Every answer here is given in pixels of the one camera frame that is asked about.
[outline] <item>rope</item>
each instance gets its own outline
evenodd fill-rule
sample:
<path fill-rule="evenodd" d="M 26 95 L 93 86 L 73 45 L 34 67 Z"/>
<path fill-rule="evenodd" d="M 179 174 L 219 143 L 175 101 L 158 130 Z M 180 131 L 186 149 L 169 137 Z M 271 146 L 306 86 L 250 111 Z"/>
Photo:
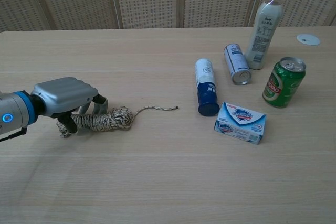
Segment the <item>rope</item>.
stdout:
<path fill-rule="evenodd" d="M 107 114 L 72 114 L 71 117 L 74 120 L 78 129 L 86 128 L 92 131 L 113 131 L 118 129 L 129 129 L 134 122 L 135 117 L 142 111 L 154 109 L 154 110 L 163 110 L 171 111 L 177 110 L 178 107 L 174 108 L 162 108 L 156 106 L 145 106 L 139 109 L 135 114 L 132 111 L 124 106 L 120 108 L 113 108 Z M 57 127 L 62 138 L 67 138 L 71 134 L 67 131 L 67 128 L 57 121 Z"/>

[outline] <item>can lid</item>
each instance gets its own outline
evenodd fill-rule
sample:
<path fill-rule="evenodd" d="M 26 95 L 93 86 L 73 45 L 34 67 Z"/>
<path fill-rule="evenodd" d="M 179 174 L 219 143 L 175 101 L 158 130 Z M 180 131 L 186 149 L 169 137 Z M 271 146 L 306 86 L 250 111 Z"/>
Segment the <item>can lid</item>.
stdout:
<path fill-rule="evenodd" d="M 203 116 L 214 116 L 220 110 L 217 103 L 203 103 L 198 107 L 198 112 Z"/>
<path fill-rule="evenodd" d="M 250 80 L 251 80 L 251 72 L 248 70 L 236 72 L 232 76 L 232 82 L 236 85 L 247 84 Z"/>
<path fill-rule="evenodd" d="M 283 68 L 291 72 L 300 73 L 306 70 L 304 61 L 295 57 L 284 57 L 280 60 L 280 64 Z"/>

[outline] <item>can bottom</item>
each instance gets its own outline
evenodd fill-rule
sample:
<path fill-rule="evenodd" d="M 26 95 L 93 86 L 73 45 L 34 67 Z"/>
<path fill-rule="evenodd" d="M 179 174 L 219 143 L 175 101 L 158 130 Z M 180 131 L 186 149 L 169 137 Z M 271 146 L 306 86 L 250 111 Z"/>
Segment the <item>can bottom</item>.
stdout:
<path fill-rule="evenodd" d="M 251 80 L 251 72 L 249 70 L 240 70 L 232 75 L 232 82 L 235 85 L 245 85 Z"/>
<path fill-rule="evenodd" d="M 198 107 L 198 112 L 203 116 L 214 116 L 220 110 L 217 103 L 204 103 Z"/>

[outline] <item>bottle cap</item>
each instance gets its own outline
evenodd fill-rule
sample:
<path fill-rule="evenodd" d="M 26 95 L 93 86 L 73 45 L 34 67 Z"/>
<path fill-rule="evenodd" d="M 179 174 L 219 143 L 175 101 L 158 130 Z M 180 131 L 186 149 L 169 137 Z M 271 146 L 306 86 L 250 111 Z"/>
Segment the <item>bottle cap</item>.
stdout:
<path fill-rule="evenodd" d="M 220 107 L 217 103 L 203 103 L 198 107 L 198 112 L 203 116 L 214 116 L 220 110 Z"/>

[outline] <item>blue spray can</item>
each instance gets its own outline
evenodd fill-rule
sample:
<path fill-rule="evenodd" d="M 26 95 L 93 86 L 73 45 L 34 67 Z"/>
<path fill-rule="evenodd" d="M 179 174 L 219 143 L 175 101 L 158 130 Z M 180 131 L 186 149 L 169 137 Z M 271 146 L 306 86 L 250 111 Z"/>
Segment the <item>blue spray can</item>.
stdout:
<path fill-rule="evenodd" d="M 219 112 L 212 63 L 199 59 L 195 64 L 198 111 L 203 116 L 214 116 Z"/>

